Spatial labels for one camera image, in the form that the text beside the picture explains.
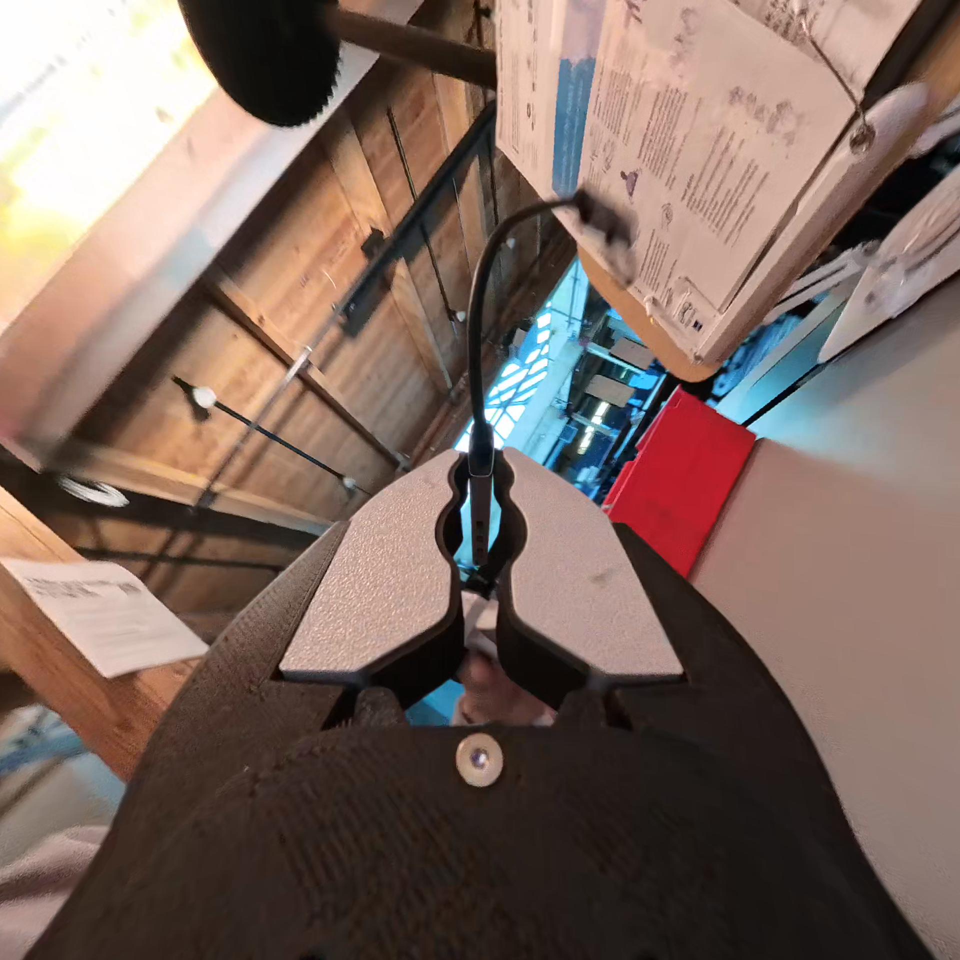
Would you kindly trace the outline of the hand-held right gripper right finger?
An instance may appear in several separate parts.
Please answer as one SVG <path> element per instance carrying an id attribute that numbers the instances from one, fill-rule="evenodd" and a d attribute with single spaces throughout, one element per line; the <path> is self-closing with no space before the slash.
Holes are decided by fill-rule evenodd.
<path id="1" fill-rule="evenodd" d="M 574 691 L 672 683 L 685 670 L 615 525 L 521 451 L 501 451 L 496 648 L 549 708 Z"/>

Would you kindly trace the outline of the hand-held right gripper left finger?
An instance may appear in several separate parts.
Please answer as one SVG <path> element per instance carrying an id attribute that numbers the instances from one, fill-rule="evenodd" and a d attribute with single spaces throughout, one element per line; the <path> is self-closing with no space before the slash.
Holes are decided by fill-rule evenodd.
<path id="1" fill-rule="evenodd" d="M 279 662 L 283 680 L 384 688 L 408 708 L 453 678 L 465 489 L 465 455 L 447 450 L 354 515 Z"/>

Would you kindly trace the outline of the grey electric screwdriver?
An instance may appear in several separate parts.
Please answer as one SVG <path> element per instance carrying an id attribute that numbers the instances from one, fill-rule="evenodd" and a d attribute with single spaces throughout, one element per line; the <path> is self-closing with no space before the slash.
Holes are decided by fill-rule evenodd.
<path id="1" fill-rule="evenodd" d="M 466 374 L 472 428 L 466 452 L 467 490 L 470 521 L 471 557 L 480 568 L 489 560 L 491 507 L 495 491 L 497 450 L 494 428 L 486 415 L 483 386 L 483 317 L 486 291 L 498 253 L 514 229 L 540 214 L 556 210 L 574 210 L 581 224 L 599 234 L 613 276 L 622 287 L 636 279 L 637 262 L 633 254 L 632 226 L 625 214 L 586 187 L 558 198 L 539 199 L 506 217 L 486 239 L 472 275 L 465 312 Z"/>

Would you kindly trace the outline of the grey desk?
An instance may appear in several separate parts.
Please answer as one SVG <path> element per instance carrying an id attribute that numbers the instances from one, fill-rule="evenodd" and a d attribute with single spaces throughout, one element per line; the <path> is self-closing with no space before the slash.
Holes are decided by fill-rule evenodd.
<path id="1" fill-rule="evenodd" d="M 959 923 L 958 276 L 789 393 L 694 570 L 940 958 Z"/>

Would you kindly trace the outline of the red plastic bin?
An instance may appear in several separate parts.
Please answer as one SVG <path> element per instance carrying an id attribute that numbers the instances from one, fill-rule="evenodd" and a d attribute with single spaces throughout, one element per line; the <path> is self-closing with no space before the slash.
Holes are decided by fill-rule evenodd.
<path id="1" fill-rule="evenodd" d="M 602 511 L 688 578 L 757 440 L 678 387 L 637 442 Z"/>

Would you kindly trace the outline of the black ceiling rod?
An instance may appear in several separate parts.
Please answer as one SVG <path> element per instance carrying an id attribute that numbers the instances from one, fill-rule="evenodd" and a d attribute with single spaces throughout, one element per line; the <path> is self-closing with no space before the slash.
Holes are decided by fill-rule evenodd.
<path id="1" fill-rule="evenodd" d="M 367 497 L 372 495 L 366 487 L 361 486 L 353 477 L 334 469 L 329 464 L 307 453 L 277 433 L 263 426 L 254 425 L 254 422 L 249 418 L 222 402 L 215 391 L 209 387 L 194 386 L 176 375 L 171 377 L 171 382 L 184 394 L 186 402 L 191 409 L 191 415 L 196 422 L 200 424 L 205 423 L 210 419 L 213 412 L 225 414 L 238 424 L 250 428 L 252 432 L 266 438 L 271 444 L 287 450 L 294 454 L 295 457 L 320 469 L 325 474 L 333 476 L 349 494 L 363 494 Z"/>

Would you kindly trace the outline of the white paper sheet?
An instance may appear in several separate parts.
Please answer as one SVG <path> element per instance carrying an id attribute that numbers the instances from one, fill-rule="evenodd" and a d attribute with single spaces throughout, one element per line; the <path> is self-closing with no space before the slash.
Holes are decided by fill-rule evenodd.
<path id="1" fill-rule="evenodd" d="M 106 679 L 196 660 L 208 644 L 125 567 L 3 558 L 2 567 Z"/>

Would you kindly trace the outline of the white printed cardboard box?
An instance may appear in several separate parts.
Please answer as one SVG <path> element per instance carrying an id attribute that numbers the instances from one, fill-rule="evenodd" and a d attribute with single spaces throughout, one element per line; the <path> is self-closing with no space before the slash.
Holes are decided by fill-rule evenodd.
<path id="1" fill-rule="evenodd" d="M 949 94 L 924 54 L 958 2 L 495 3 L 496 146 L 545 199 L 625 214 L 625 288 L 727 359 Z"/>

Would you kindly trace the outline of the person's grey sweatshirt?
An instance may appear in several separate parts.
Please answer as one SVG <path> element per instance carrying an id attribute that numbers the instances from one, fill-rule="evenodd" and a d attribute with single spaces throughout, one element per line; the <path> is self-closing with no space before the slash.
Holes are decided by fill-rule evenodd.
<path id="1" fill-rule="evenodd" d="M 77 825 L 52 834 L 1 870 L 1 957 L 21 959 L 89 870 L 110 828 Z"/>

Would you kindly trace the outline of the black round base with pole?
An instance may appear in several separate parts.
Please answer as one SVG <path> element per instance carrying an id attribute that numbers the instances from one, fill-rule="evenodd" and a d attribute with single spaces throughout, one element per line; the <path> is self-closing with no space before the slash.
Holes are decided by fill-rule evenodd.
<path id="1" fill-rule="evenodd" d="M 330 104 L 344 43 L 486 90 L 496 54 L 327 1 L 179 1 L 198 54 L 223 92 L 273 127 L 313 122 Z"/>

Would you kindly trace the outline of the black metal ceiling rail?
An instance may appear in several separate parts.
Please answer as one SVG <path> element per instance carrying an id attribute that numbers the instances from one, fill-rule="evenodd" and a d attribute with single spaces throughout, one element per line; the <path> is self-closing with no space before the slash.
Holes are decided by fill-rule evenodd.
<path id="1" fill-rule="evenodd" d="M 497 101 L 492 100 L 473 121 L 393 233 L 378 247 L 373 258 L 341 298 L 334 315 L 346 336 L 357 337 L 372 318 L 385 295 L 389 268 L 401 259 L 414 257 L 420 247 L 426 246 L 425 236 L 429 227 L 454 199 L 454 188 L 462 185 L 471 163 L 491 138 L 496 119 Z"/>

